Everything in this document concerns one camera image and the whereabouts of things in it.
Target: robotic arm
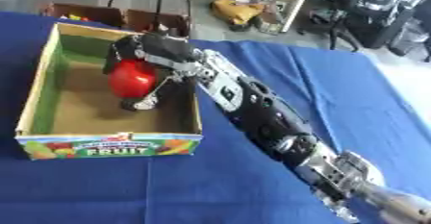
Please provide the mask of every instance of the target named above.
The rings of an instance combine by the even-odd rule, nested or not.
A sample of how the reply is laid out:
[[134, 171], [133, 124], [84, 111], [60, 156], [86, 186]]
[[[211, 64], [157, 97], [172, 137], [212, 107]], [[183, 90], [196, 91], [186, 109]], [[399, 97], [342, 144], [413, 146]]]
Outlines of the robotic arm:
[[345, 205], [357, 197], [377, 208], [387, 223], [431, 224], [430, 202], [386, 188], [380, 171], [359, 155], [349, 151], [336, 154], [289, 104], [220, 53], [201, 51], [174, 37], [128, 36], [112, 44], [104, 73], [112, 72], [122, 59], [131, 58], [171, 69], [171, 75], [141, 100], [126, 102], [129, 109], [154, 108], [163, 85], [192, 78], [251, 142], [310, 186], [336, 216], [358, 223]]

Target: blue tablecloth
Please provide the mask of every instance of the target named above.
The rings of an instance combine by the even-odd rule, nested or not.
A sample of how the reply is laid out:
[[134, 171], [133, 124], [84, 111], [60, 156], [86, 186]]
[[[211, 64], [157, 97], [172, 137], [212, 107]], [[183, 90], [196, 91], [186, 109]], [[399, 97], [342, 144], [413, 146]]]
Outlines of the blue tablecloth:
[[[14, 223], [342, 223], [199, 91], [194, 156], [29, 162], [13, 128], [54, 18], [0, 12], [0, 219]], [[431, 199], [431, 137], [365, 56], [282, 44], [194, 41], [277, 91], [338, 150]], [[363, 223], [379, 223], [353, 204]]]

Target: screw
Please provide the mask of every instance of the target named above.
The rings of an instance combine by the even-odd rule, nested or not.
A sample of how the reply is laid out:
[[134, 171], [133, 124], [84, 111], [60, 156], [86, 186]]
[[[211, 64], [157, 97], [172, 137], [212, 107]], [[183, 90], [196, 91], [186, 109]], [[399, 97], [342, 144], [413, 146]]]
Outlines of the screw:
[[256, 103], [256, 101], [258, 101], [258, 97], [256, 96], [256, 95], [251, 95], [250, 96], [250, 101], [251, 101], [251, 103]]
[[138, 49], [138, 50], [135, 50], [135, 55], [137, 56], [137, 58], [143, 59], [145, 57], [145, 52]]

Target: apple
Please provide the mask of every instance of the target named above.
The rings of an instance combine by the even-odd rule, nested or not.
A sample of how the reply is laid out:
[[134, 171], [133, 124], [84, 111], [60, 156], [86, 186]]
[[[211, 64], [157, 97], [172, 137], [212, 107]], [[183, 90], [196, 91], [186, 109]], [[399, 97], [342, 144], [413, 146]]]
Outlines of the apple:
[[143, 60], [122, 60], [110, 75], [112, 92], [120, 98], [140, 98], [156, 84], [156, 70]]

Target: open box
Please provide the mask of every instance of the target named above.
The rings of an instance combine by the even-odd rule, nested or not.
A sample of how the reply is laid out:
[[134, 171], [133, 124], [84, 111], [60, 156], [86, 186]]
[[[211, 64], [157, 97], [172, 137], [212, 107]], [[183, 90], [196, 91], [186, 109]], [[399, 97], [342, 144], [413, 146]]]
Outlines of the open box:
[[[152, 30], [156, 16], [155, 12], [126, 10], [122, 12], [117, 8], [85, 6], [75, 4], [50, 3], [40, 11], [43, 15], [61, 18], [73, 14], [86, 17], [90, 21], [101, 22], [116, 28], [124, 28], [135, 32]], [[175, 37], [189, 37], [190, 19], [179, 14], [160, 13], [160, 22], [170, 29], [170, 35]]]
[[178, 87], [150, 111], [122, 110], [111, 93], [108, 76], [102, 74], [105, 56], [113, 41], [130, 34], [54, 25], [16, 127], [16, 139], [30, 158], [193, 152], [202, 136], [192, 84]]
[[41, 13], [57, 18], [61, 18], [62, 16], [68, 17], [73, 14], [79, 17], [86, 17], [90, 21], [101, 22], [116, 28], [120, 28], [124, 24], [121, 10], [111, 7], [51, 3], [46, 8], [43, 8]]

